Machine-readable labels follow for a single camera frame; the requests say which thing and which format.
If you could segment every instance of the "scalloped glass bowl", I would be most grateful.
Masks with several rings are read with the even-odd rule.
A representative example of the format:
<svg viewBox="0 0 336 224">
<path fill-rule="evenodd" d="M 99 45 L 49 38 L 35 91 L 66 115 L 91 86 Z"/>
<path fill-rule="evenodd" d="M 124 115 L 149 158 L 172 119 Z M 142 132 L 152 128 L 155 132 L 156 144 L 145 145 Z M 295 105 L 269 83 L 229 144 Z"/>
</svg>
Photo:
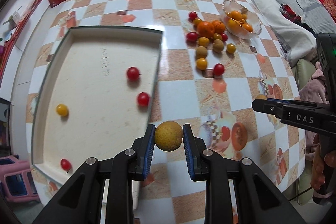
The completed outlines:
<svg viewBox="0 0 336 224">
<path fill-rule="evenodd" d="M 232 11 L 239 11 L 242 14 L 246 14 L 247 15 L 246 23 L 252 26 L 253 32 L 249 32 L 244 27 L 240 26 L 238 21 L 235 21 L 237 22 L 237 25 L 235 25 L 234 27 L 230 26 L 228 22 L 231 18 L 228 17 L 226 13 L 231 13 Z M 250 12 L 243 5 L 240 5 L 239 3 L 233 0 L 224 0 L 220 18 L 224 22 L 226 29 L 230 33 L 241 39 L 251 39 L 253 37 L 257 37 L 261 33 L 261 23 L 257 14 Z"/>
</svg>

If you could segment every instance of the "red pillow with chinese characters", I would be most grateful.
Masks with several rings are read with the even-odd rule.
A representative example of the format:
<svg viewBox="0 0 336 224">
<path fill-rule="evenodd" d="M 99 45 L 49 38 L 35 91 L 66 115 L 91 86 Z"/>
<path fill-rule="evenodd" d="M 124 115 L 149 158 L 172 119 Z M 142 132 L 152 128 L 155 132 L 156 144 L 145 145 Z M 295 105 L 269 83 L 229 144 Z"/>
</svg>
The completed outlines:
<svg viewBox="0 0 336 224">
<path fill-rule="evenodd" d="M 336 0 L 319 0 L 336 23 Z"/>
</svg>

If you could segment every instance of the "checkered tablecloth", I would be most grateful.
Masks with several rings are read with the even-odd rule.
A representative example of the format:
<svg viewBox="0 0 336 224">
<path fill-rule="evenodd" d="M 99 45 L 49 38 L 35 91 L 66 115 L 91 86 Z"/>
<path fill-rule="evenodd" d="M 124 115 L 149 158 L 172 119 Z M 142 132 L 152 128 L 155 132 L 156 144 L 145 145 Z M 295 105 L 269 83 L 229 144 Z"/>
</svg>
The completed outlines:
<svg viewBox="0 0 336 224">
<path fill-rule="evenodd" d="M 196 45 L 187 43 L 185 35 L 194 30 L 188 21 L 190 11 L 196 11 L 203 20 L 217 20 L 223 0 L 67 0 L 47 33 L 31 79 L 26 115 L 28 151 L 36 99 L 48 64 L 68 27 L 124 25 L 159 29 L 164 37 L 151 122 L 156 126 L 168 120 L 190 123 L 194 135 L 204 138 L 210 148 L 231 159 L 250 157 L 284 191 L 304 169 L 305 132 L 281 124 L 273 116 L 255 113 L 251 102 L 259 94 L 299 100 L 298 89 L 281 46 L 263 16 L 251 0 L 236 1 L 257 13 L 262 32 L 250 41 L 226 32 L 227 43 L 236 45 L 233 56 L 225 51 L 214 54 L 210 45 L 208 68 L 222 63 L 226 69 L 222 79 L 214 80 L 204 78 L 195 68 Z M 243 124 L 247 134 L 247 144 L 238 151 L 232 136 L 221 140 L 221 129 L 231 130 L 235 123 Z M 208 140 L 209 134 L 218 136 L 215 144 Z M 46 204 L 59 185 L 34 168 L 32 174 L 41 201 Z M 174 152 L 155 148 L 150 180 L 140 190 L 137 221 L 203 223 L 205 187 L 205 182 L 190 180 L 182 146 Z"/>
</svg>

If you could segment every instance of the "human hand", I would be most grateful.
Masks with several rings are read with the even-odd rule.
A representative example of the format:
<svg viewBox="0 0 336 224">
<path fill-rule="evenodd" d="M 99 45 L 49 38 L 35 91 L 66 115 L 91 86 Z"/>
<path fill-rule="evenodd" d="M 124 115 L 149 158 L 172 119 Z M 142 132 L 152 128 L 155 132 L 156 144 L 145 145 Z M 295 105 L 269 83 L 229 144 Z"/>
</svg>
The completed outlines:
<svg viewBox="0 0 336 224">
<path fill-rule="evenodd" d="M 316 191 L 320 190 L 321 185 L 326 182 L 326 179 L 323 175 L 325 163 L 330 167 L 336 168 L 336 150 L 327 154 L 323 160 L 320 156 L 320 146 L 318 146 L 314 155 L 312 177 L 310 181 L 311 187 L 313 187 L 313 189 Z"/>
</svg>

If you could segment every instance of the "pink plastic chair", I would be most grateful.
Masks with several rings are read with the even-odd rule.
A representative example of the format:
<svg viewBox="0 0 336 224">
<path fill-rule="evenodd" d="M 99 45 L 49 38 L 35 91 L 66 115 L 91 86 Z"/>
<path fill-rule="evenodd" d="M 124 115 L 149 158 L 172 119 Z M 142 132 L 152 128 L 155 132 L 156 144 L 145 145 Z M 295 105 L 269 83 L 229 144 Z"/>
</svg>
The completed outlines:
<svg viewBox="0 0 336 224">
<path fill-rule="evenodd" d="M 14 156 L 0 158 L 0 181 L 8 202 L 39 200 L 27 160 Z"/>
</svg>

